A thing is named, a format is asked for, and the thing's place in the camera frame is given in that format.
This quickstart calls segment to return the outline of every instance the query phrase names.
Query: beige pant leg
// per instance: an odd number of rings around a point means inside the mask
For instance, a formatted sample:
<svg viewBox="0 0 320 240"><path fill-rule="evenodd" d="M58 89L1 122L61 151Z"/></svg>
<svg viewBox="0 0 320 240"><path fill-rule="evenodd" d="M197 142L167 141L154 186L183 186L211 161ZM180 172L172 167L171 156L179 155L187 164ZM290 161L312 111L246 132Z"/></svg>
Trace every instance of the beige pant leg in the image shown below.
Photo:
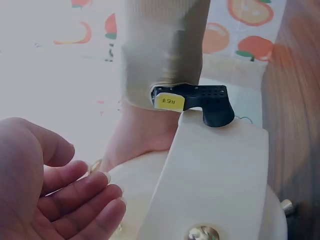
<svg viewBox="0 0 320 240"><path fill-rule="evenodd" d="M117 15L122 95L154 109L157 84L198 84L210 0L122 0Z"/></svg>

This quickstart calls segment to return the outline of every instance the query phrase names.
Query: metal knob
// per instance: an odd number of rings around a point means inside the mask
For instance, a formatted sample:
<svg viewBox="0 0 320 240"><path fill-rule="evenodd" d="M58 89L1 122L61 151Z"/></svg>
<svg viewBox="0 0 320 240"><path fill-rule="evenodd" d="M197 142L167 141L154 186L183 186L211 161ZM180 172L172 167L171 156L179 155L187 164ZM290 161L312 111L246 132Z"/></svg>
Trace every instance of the metal knob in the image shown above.
<svg viewBox="0 0 320 240"><path fill-rule="evenodd" d="M186 240L220 240L219 233L210 226L193 227Z"/></svg>
<svg viewBox="0 0 320 240"><path fill-rule="evenodd" d="M293 214L295 211L295 206L289 199L283 200L281 206L286 217Z"/></svg>

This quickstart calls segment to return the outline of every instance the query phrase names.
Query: metal screw head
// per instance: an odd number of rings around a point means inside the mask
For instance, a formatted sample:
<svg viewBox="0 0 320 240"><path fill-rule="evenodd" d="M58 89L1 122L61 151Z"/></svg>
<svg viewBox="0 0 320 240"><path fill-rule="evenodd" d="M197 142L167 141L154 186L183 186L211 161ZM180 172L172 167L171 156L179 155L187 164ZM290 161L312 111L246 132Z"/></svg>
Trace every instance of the metal screw head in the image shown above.
<svg viewBox="0 0 320 240"><path fill-rule="evenodd" d="M186 240L220 240L220 236L212 227L202 225L191 228Z"/></svg>

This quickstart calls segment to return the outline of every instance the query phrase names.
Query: fingers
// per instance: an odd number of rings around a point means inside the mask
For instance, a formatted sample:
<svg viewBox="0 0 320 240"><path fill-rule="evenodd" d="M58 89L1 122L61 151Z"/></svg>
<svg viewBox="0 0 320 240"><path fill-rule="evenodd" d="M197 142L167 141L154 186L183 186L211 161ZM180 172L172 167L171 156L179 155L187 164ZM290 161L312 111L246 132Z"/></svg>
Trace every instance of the fingers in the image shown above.
<svg viewBox="0 0 320 240"><path fill-rule="evenodd" d="M41 197L37 206L43 215L53 222L73 212L102 192L108 182L105 174L94 172L49 196Z"/></svg>
<svg viewBox="0 0 320 240"><path fill-rule="evenodd" d="M7 126L11 126L13 129L27 129L40 144L43 152L43 163L45 165L51 167L64 166L74 157L74 146L53 131L47 130L18 117L5 119L2 121L2 123L6 124Z"/></svg>
<svg viewBox="0 0 320 240"><path fill-rule="evenodd" d="M63 239L70 239L88 226L107 204L120 197L122 190L117 185L108 185L90 201L52 224Z"/></svg>
<svg viewBox="0 0 320 240"><path fill-rule="evenodd" d="M45 169L41 196L68 186L81 178L87 170L88 165L83 161L72 161L66 166Z"/></svg>
<svg viewBox="0 0 320 240"><path fill-rule="evenodd" d="M125 212L126 204L121 199L111 201L85 229L70 240L109 239L119 226Z"/></svg>

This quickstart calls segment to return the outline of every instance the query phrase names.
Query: black plastic clip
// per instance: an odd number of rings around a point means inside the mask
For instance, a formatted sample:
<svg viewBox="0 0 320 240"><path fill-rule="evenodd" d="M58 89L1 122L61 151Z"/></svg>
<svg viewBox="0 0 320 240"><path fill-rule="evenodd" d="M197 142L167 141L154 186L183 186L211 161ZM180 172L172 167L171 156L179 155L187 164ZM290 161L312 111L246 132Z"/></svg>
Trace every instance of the black plastic clip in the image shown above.
<svg viewBox="0 0 320 240"><path fill-rule="evenodd" d="M235 118L234 110L231 107L227 87L224 85L191 85L178 84L173 86L156 86L151 93L152 103L158 96L166 95L168 103L175 104L171 96L182 96L184 98L183 111L200 107L203 112L203 122L209 127L218 128L231 123Z"/></svg>

